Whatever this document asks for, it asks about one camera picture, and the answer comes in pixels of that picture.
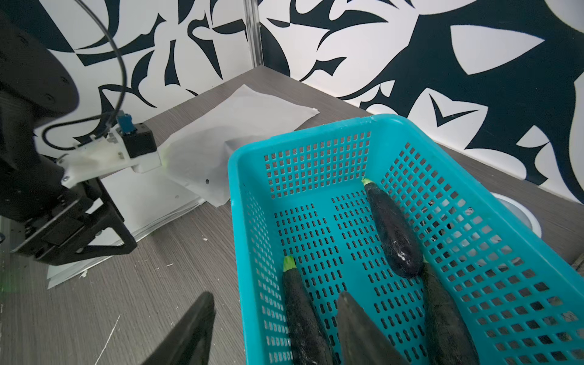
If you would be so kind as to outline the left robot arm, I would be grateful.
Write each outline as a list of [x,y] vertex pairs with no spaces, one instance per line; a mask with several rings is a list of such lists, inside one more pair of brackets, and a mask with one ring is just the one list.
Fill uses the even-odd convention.
[[34,130],[78,101],[61,62],[2,15],[1,242],[51,266],[127,255],[137,246],[99,178],[66,187],[65,169],[37,151]]

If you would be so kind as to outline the translucent zip bag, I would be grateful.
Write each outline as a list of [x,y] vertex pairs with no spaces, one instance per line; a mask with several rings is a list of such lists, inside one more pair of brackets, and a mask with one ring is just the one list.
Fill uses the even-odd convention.
[[319,111],[261,94],[246,85],[173,133],[158,151],[172,181],[215,207],[230,199],[228,161],[239,148],[293,132]]

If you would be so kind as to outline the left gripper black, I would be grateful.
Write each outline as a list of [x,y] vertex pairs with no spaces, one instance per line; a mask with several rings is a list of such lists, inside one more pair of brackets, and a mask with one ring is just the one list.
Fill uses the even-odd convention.
[[[64,189],[45,205],[40,196],[13,194],[11,219],[6,218],[1,226],[9,252],[51,266],[131,253],[137,243],[110,199],[88,212],[104,198],[105,187],[99,178]],[[94,245],[97,235],[106,229],[113,230],[122,243]]]

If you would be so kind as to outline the teal plastic basket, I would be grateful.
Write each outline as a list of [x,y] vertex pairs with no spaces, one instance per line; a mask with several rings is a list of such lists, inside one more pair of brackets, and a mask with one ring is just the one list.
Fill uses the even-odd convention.
[[581,364],[583,279],[395,115],[228,161],[246,362],[341,364],[344,301],[396,363]]

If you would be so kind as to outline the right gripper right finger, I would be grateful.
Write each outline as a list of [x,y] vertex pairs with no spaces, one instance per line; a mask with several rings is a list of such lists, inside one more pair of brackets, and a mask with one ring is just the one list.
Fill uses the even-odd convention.
[[339,295],[337,304],[344,364],[408,364],[348,292]]

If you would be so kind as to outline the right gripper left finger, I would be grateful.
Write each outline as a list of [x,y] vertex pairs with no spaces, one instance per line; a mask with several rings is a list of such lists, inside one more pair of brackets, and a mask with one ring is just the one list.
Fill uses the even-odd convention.
[[214,296],[203,292],[142,364],[208,364],[215,316]]

